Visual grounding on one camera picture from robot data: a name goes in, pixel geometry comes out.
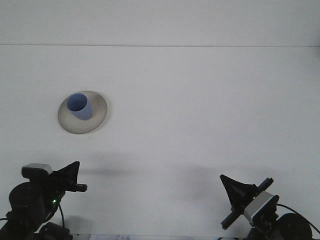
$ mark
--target white table surface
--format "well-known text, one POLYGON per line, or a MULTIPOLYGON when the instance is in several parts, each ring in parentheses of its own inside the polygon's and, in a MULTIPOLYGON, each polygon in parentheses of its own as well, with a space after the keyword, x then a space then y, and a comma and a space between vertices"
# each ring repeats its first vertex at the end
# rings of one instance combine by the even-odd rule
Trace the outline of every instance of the white table surface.
POLYGON ((317 47, 1 46, 0 215, 23 165, 80 161, 88 191, 61 204, 72 233, 244 237, 244 217, 221 228, 220 174, 272 177, 269 192, 317 225, 319 76, 317 47), (57 112, 82 90, 109 112, 75 135, 57 112))

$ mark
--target white backdrop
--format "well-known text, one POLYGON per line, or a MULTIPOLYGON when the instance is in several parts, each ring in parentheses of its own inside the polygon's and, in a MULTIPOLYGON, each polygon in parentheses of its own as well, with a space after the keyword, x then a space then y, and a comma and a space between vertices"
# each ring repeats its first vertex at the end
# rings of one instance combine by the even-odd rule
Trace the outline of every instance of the white backdrop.
POLYGON ((73 233, 245 236, 243 217, 221 228, 220 174, 274 178, 269 192, 317 224, 319 76, 318 47, 2 46, 0 215, 23 165, 80 161, 88 191, 62 201, 73 233), (81 90, 109 112, 74 135, 57 112, 81 90))
POLYGON ((0 44, 320 46, 318 0, 0 0, 0 44))

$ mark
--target cable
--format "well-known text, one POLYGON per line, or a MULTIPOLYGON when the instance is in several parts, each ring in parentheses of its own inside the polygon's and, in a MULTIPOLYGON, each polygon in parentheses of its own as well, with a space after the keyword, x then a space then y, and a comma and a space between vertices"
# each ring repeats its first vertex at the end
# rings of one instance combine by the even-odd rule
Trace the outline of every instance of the cable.
POLYGON ((62 218, 62 227, 63 227, 63 230, 64 230, 65 229, 65 217, 64 217, 64 213, 62 212, 62 208, 61 208, 60 203, 58 204, 58 206, 59 206, 59 209, 60 209, 61 218, 62 218))
POLYGON ((276 205, 277 205, 277 206, 280 206, 280 207, 283 207, 283 208, 285 208, 285 209, 289 209, 289 210, 292 211, 293 213, 300 215, 301 217, 303 217, 303 218, 314 228, 314 230, 316 230, 316 231, 320 234, 319 229, 316 228, 315 225, 313 225, 308 219, 306 219, 304 216, 302 216, 302 215, 301 215, 300 213, 298 213, 297 211, 295 211, 295 210, 293 210, 292 208, 290 208, 290 207, 288 207, 288 206, 286 206, 286 205, 283 205, 283 204, 277 203, 276 205))

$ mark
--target blue cup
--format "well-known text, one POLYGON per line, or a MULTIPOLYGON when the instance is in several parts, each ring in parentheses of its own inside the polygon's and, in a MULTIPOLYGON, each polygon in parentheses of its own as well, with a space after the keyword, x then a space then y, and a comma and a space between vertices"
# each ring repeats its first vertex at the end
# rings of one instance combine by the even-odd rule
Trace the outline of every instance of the blue cup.
POLYGON ((92 118, 93 114, 90 102, 86 95, 82 93, 71 95, 66 102, 66 106, 78 119, 89 120, 92 118))

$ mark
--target blue paper cup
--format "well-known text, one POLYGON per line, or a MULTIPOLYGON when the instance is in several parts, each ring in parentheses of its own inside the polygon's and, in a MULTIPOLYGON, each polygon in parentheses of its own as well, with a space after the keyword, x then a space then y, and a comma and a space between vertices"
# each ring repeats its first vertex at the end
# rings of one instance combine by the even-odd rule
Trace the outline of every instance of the blue paper cup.
POLYGON ((71 95, 66 102, 66 106, 78 119, 89 120, 92 118, 93 114, 90 102, 86 95, 82 93, 71 95))

